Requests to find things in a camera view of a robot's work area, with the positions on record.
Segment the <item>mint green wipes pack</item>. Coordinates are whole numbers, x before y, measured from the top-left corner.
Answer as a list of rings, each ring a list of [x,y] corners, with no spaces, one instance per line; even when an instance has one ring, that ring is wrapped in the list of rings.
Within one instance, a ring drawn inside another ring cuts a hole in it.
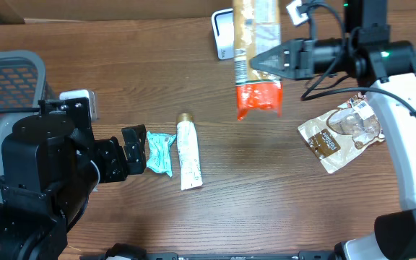
[[[149,159],[147,167],[154,173],[166,174],[173,177],[170,148],[176,140],[176,135],[147,132]]]

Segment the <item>orange spaghetti pasta package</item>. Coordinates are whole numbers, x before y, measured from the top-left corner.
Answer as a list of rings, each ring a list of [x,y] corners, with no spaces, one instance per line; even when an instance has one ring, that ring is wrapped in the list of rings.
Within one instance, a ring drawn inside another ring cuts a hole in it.
[[[280,44],[278,0],[233,0],[233,26],[237,119],[252,110],[281,114],[280,78],[250,65],[254,57]]]

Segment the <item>white bottle gold cap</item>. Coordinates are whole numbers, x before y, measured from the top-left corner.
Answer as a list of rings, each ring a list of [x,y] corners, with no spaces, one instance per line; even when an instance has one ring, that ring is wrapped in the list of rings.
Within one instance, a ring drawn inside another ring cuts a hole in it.
[[[203,185],[199,145],[193,116],[181,113],[176,121],[177,149],[180,162],[181,190]]]

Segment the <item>beige snack bag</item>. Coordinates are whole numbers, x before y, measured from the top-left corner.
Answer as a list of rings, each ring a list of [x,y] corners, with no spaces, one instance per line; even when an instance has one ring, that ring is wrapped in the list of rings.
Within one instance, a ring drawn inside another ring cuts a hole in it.
[[[378,118],[361,93],[301,124],[298,132],[329,174],[385,140]]]

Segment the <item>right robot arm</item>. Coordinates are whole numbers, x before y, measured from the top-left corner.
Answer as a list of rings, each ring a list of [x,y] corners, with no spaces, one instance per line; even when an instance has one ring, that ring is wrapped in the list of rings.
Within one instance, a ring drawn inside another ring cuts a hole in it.
[[[357,80],[384,131],[399,185],[401,211],[377,217],[374,231],[339,243],[326,259],[416,258],[416,50],[393,42],[385,1],[346,0],[337,15],[342,36],[282,43],[251,59],[251,66],[285,79],[345,72]]]

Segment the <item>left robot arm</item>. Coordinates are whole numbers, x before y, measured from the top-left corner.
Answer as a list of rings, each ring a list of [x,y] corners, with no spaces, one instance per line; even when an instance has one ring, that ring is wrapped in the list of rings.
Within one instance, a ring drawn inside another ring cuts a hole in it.
[[[146,133],[97,140],[87,98],[40,100],[1,144],[0,259],[57,259],[94,188],[144,172]]]

